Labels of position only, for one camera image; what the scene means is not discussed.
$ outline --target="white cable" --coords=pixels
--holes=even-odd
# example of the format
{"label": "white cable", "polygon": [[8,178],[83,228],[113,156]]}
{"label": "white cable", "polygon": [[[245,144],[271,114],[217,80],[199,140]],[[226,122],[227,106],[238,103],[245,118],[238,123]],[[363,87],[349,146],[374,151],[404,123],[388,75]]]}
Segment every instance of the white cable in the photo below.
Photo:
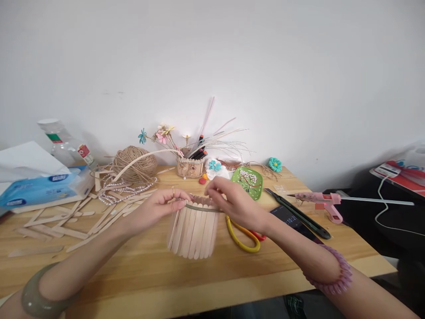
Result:
{"label": "white cable", "polygon": [[[378,195],[379,195],[379,197],[380,197],[382,200],[383,200],[384,198],[383,198],[383,197],[382,197],[382,195],[381,195],[381,187],[382,187],[382,185],[384,184],[385,180],[386,180],[388,177],[389,177],[388,175],[387,175],[387,176],[385,176],[385,177],[382,179],[382,181],[381,181],[381,183],[380,183],[380,185],[379,185],[379,187],[378,187]],[[383,210],[383,211],[381,211],[378,215],[376,215],[376,216],[375,216],[375,222],[377,222],[377,223],[378,223],[379,225],[381,225],[382,227],[389,228],[389,229],[392,229],[392,230],[401,230],[401,231],[405,231],[405,232],[408,232],[408,233],[413,233],[413,234],[415,234],[415,235],[425,236],[425,234],[422,234],[422,233],[416,233],[416,232],[413,232],[413,231],[410,231],[410,230],[403,230],[403,229],[400,229],[400,228],[388,227],[388,226],[385,226],[385,225],[381,224],[380,222],[378,222],[378,218],[379,218],[379,216],[381,216],[383,213],[385,213],[385,212],[388,210],[388,205],[387,205],[387,203],[384,203],[384,205],[385,205],[384,210]]]}

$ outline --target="smartphone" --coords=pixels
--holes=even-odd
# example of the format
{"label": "smartphone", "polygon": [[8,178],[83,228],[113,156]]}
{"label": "smartphone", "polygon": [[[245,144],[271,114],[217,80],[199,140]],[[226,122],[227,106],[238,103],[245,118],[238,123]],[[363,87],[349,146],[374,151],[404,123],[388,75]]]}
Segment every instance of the smartphone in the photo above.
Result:
{"label": "smartphone", "polygon": [[282,222],[286,223],[288,226],[291,226],[300,234],[306,236],[308,239],[312,240],[316,244],[323,244],[323,242],[316,237],[315,234],[311,232],[289,209],[285,206],[279,206],[273,209],[271,212],[274,216],[279,218]]}

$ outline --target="pink hair tie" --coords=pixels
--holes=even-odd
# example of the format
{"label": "pink hair tie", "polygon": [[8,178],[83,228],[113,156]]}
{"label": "pink hair tie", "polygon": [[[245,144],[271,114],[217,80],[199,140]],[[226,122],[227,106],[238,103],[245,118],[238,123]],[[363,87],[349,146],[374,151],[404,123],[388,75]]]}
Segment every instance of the pink hair tie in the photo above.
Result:
{"label": "pink hair tie", "polygon": [[334,255],[335,258],[340,263],[340,268],[341,268],[340,277],[338,278],[336,282],[332,284],[322,284],[320,282],[314,281],[309,276],[307,276],[304,272],[302,274],[314,287],[319,289],[321,292],[332,294],[332,295],[342,294],[343,292],[346,292],[347,289],[351,287],[351,282],[352,282],[351,276],[353,274],[350,271],[350,265],[345,260],[345,258],[335,249],[327,245],[322,245],[322,244],[319,244],[319,245],[325,248],[326,250],[330,251],[332,255]]}

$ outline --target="pink flower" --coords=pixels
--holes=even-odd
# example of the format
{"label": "pink flower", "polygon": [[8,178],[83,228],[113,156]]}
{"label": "pink flower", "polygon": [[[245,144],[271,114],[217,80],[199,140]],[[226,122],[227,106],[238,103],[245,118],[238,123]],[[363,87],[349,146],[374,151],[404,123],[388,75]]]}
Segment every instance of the pink flower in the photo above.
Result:
{"label": "pink flower", "polygon": [[162,144],[167,144],[168,142],[168,137],[167,135],[161,135],[161,131],[157,131],[156,132],[156,137],[158,138],[158,142],[162,143]]}

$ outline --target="green decorative plate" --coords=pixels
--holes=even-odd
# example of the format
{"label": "green decorative plate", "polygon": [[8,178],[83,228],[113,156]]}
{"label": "green decorative plate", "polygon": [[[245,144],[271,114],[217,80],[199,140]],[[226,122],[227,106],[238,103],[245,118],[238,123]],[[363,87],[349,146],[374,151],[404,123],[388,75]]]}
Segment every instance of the green decorative plate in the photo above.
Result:
{"label": "green decorative plate", "polygon": [[247,167],[239,167],[232,176],[232,182],[242,185],[253,200],[258,200],[263,191],[263,177],[257,171]]}

